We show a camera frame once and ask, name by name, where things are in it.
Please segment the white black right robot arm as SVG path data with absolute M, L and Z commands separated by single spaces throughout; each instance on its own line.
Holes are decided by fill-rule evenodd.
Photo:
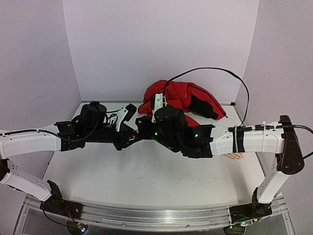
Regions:
M 273 165 L 257 187 L 252 204 L 270 204 L 289 176 L 303 170 L 305 163 L 297 135 L 288 116 L 278 122 L 248 127 L 209 125 L 188 126 L 177 117 L 135 121 L 139 137 L 155 140 L 172 152 L 188 158 L 212 158 L 229 153 L 267 152 L 275 154 Z

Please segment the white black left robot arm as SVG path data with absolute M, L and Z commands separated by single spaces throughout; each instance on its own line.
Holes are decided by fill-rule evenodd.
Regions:
M 66 203 L 58 185 L 24 172 L 11 162 L 11 157 L 42 151 L 70 151 L 84 148 L 86 143 L 112 143 L 120 151 L 140 141 L 140 132 L 126 124 L 107 124 L 102 121 L 57 122 L 45 128 L 0 133 L 0 182 L 30 194 L 61 214 Z

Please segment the mannequin hand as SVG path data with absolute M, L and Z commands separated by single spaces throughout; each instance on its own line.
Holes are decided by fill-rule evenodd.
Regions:
M 227 153 L 224 156 L 233 159 L 233 160 L 241 160 L 244 159 L 243 153 Z

